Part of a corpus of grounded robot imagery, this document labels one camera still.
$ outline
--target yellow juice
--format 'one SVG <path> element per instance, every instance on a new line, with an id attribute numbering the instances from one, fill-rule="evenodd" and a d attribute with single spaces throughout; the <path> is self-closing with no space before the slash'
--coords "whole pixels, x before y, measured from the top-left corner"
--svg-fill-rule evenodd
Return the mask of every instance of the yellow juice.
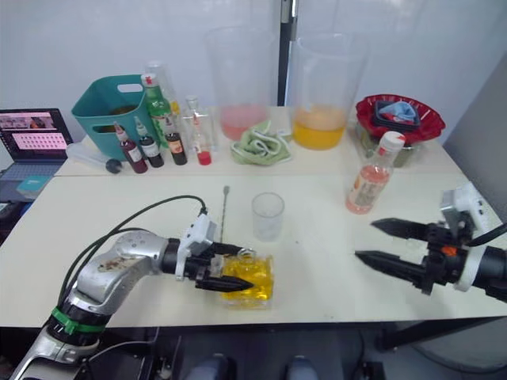
<path id="1" fill-rule="evenodd" d="M 313 105 L 310 111 L 295 111 L 292 136 L 301 146 L 324 150 L 336 146 L 345 130 L 345 112 L 339 108 Z"/>
<path id="2" fill-rule="evenodd" d="M 273 259 L 271 256 L 259 257 L 255 253 L 226 257 L 222 275 L 239 277 L 254 286 L 245 291 L 222 293 L 229 306 L 257 309 L 266 307 L 273 296 Z"/>

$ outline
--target red bowl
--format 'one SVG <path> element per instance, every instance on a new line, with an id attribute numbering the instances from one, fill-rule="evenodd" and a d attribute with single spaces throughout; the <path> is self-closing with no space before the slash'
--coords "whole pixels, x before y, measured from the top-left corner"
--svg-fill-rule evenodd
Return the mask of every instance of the red bowl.
<path id="1" fill-rule="evenodd" d="M 409 97 L 400 97 L 399 95 L 381 93 L 379 95 L 365 97 L 362 101 L 356 104 L 357 120 L 373 137 L 380 139 L 384 133 L 389 131 L 389 128 L 384 126 L 377 127 L 372 122 L 376 101 L 406 101 L 416 109 L 419 118 L 421 119 L 421 126 L 416 131 L 403 133 L 405 135 L 407 145 L 434 139 L 440 136 L 442 130 L 445 128 L 445 123 L 439 113 L 433 108 L 428 107 L 426 104 Z"/>

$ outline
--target green cable tie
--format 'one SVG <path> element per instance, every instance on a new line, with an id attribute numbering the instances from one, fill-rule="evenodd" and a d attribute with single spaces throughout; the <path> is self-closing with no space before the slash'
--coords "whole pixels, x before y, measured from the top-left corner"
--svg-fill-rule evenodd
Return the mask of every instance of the green cable tie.
<path id="1" fill-rule="evenodd" d="M 82 325 L 79 322 L 72 321 L 68 315 L 62 313 L 58 307 L 54 308 L 51 312 L 51 315 L 55 317 L 55 319 L 60 322 L 63 326 L 65 326 L 65 333 L 72 335 L 74 332 L 77 333 L 101 333 L 105 330 L 105 325 L 102 326 L 92 326 L 92 325 Z"/>

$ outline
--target teal basket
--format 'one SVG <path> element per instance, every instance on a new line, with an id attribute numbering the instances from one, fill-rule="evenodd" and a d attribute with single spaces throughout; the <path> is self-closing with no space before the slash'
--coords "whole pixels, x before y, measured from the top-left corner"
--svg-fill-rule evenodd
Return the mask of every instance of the teal basket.
<path id="1" fill-rule="evenodd" d="M 112 114 L 120 110 L 124 113 Z M 72 115 L 98 149 L 117 160 L 126 161 L 114 131 L 114 121 L 138 143 L 139 136 L 134 121 L 134 116 L 137 116 L 146 126 L 148 133 L 160 143 L 144 105 L 140 74 L 117 75 L 96 80 L 72 108 Z"/>

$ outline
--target green towel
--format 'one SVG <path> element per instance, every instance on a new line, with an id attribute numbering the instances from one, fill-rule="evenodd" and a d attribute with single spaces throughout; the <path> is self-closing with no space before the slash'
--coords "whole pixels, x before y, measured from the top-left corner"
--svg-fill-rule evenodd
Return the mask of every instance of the green towel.
<path id="1" fill-rule="evenodd" d="M 238 164 L 273 165 L 291 159 L 290 135 L 269 133 L 271 121 L 256 124 L 231 144 L 232 158 Z"/>

